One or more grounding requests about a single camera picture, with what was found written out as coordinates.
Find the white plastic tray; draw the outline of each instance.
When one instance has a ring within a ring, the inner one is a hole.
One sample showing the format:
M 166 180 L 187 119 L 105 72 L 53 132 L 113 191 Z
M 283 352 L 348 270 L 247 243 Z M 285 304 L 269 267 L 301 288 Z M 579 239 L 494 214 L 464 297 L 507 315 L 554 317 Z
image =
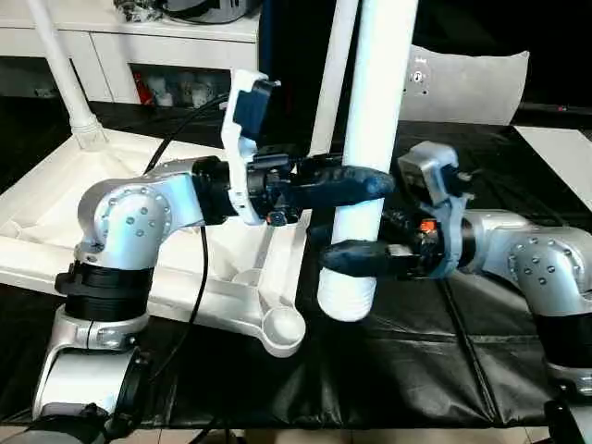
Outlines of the white plastic tray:
M 68 139 L 0 196 L 0 282 L 57 294 L 81 239 L 77 207 L 95 182 L 139 176 L 159 139 L 106 130 L 104 149 Z M 172 142 L 163 162 L 217 155 L 216 148 Z M 257 337 L 275 356 L 298 349 L 305 324 L 294 308 L 310 214 L 293 226 L 247 227 L 237 218 L 208 228 L 209 278 L 197 323 Z M 203 267 L 199 230 L 185 228 L 161 247 L 149 300 L 152 315 L 187 320 Z

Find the white pipe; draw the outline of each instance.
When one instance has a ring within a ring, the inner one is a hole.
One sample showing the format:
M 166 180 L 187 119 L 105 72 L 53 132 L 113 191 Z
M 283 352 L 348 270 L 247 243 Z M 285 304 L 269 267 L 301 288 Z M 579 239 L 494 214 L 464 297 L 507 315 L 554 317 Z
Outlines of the white pipe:
M 335 5 L 309 155 L 325 154 L 331 149 L 359 3 L 360 0 L 338 0 Z
M 418 0 L 364 0 L 343 164 L 389 171 Z M 332 242 L 375 241 L 383 200 L 338 208 Z M 376 279 L 321 270 L 318 302 L 340 321 L 364 318 Z
M 70 59 L 52 22 L 47 4 L 44 0 L 27 1 L 35 28 L 45 47 L 47 63 L 68 109 L 72 132 L 99 130 L 101 127 L 86 103 L 74 68 L 70 64 Z

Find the black table cover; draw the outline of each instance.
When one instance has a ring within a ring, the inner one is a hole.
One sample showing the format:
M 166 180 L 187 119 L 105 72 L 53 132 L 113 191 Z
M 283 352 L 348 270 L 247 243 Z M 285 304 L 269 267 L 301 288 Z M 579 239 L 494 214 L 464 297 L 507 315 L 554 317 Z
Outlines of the black table cover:
M 176 117 L 186 113 L 135 105 L 94 109 L 107 128 L 157 136 L 174 129 Z M 180 138 L 221 146 L 219 124 L 218 117 L 197 122 Z M 3 191 L 66 139 L 68 119 L 59 103 L 2 99 L 0 129 Z M 505 185 L 477 182 L 471 207 L 504 208 L 542 224 L 553 224 L 559 214 L 592 229 L 584 205 L 515 129 L 402 122 L 396 155 L 423 140 L 456 147 L 465 170 L 485 168 L 505 178 Z M 321 216 L 315 214 L 314 222 Z M 543 403 L 553 390 L 524 298 L 507 284 L 481 277 L 382 278 L 372 313 L 363 322 L 341 324 L 327 318 L 315 300 L 316 255 L 315 247 L 307 246 L 297 298 L 307 334 L 294 356 L 276 359 L 256 339 L 196 327 L 179 359 L 153 384 L 143 425 L 199 428 L 212 419 L 236 428 L 543 424 Z M 31 418 L 31 398 L 61 301 L 0 286 L 5 424 Z M 142 343 L 156 365 L 183 328 L 151 320 Z

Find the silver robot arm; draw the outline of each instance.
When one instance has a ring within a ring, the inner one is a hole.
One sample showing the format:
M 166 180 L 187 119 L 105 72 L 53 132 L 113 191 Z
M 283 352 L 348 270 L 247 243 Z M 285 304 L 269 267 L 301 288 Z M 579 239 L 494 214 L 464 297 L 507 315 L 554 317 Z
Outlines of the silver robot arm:
M 83 239 L 55 288 L 67 296 L 35 392 L 33 426 L 16 443 L 100 443 L 142 417 L 149 358 L 139 347 L 160 245 L 183 227 L 229 216 L 280 227 L 303 209 L 356 204 L 394 191 L 388 174 L 341 166 L 335 156 L 259 154 L 257 139 L 277 85 L 238 71 L 222 129 L 227 162 L 173 161 L 136 179 L 110 179 L 79 205 Z
M 449 146 L 422 142 L 398 163 L 421 222 L 386 213 L 383 228 L 395 241 L 331 245 L 323 266 L 400 278 L 445 278 L 459 269 L 512 283 L 528 302 L 549 379 L 561 393 L 545 407 L 553 442 L 592 444 L 592 235 L 507 211 L 465 210 L 471 177 Z
M 464 217 L 475 253 L 462 271 L 511 282 L 535 319 L 550 381 L 562 392 L 546 406 L 551 435 L 559 444 L 592 443 L 592 236 L 503 211 Z

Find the black band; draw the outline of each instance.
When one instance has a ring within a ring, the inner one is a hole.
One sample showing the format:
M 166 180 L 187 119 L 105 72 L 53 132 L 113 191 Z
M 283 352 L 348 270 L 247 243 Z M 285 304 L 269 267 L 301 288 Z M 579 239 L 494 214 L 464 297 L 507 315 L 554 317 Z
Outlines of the black band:
M 185 9 L 179 9 L 177 11 L 168 9 L 164 5 L 162 5 L 161 7 L 163 12 L 168 16 L 172 17 L 173 19 L 192 19 L 195 17 L 202 16 L 212 8 L 220 8 L 220 0 L 205 0 L 199 5 L 186 7 Z
M 535 314 L 547 360 L 572 368 L 592 368 L 592 313 L 571 316 Z
M 66 314 L 89 321 L 116 322 L 146 313 L 153 268 L 119 270 L 76 262 L 55 278 L 66 298 Z
M 459 260 L 459 266 L 466 266 L 470 264 L 470 262 L 475 257 L 476 252 L 476 241 L 475 241 L 475 232 L 473 231 L 473 226 L 471 223 L 463 219 L 462 220 L 462 254 L 461 259 Z
M 228 162 L 214 155 L 202 157 L 193 164 L 192 174 L 205 225 L 220 225 L 237 214 L 228 197 Z
M 126 437 L 142 420 L 148 395 L 150 368 L 148 354 L 136 349 L 123 378 L 115 413 L 107 428 L 109 439 Z

